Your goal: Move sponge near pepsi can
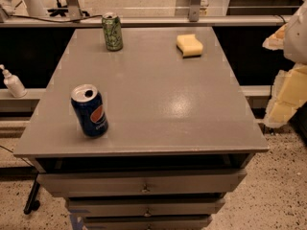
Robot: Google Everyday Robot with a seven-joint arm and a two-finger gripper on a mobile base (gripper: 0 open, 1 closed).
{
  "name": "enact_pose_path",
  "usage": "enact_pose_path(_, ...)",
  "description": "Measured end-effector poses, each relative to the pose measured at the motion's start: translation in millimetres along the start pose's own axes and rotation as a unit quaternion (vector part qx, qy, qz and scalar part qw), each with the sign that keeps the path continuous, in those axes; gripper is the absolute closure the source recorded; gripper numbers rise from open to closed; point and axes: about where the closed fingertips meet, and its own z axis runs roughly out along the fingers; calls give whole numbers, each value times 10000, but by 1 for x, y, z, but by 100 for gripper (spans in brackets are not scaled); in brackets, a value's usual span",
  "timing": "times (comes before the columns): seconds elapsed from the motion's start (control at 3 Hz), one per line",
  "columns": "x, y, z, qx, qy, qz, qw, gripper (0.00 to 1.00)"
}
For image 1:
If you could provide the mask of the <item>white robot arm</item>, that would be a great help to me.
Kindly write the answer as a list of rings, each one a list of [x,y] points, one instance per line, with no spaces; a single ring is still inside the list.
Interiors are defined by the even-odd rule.
[[[282,50],[284,58],[295,64],[291,70],[277,73],[266,108],[264,125],[279,128],[307,102],[307,2],[288,23],[265,39],[263,47]]]

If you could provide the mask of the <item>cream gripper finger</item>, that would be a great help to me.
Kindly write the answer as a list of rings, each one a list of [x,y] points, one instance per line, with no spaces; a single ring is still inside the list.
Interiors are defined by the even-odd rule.
[[[280,70],[272,86],[264,125],[270,128],[286,125],[306,102],[307,65],[297,63],[289,71]]]
[[[284,37],[287,25],[281,26],[274,34],[265,39],[262,46],[268,50],[282,50],[284,48]]]

